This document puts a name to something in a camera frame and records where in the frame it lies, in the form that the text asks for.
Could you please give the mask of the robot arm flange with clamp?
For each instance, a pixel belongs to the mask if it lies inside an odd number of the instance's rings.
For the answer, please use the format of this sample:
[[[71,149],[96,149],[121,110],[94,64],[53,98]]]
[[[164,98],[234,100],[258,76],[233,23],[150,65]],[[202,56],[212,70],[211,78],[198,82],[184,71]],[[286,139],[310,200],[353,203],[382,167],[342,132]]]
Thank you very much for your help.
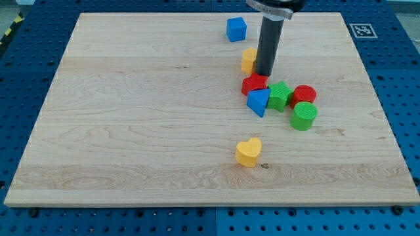
[[[246,0],[247,6],[272,21],[290,20],[305,7],[306,0]]]

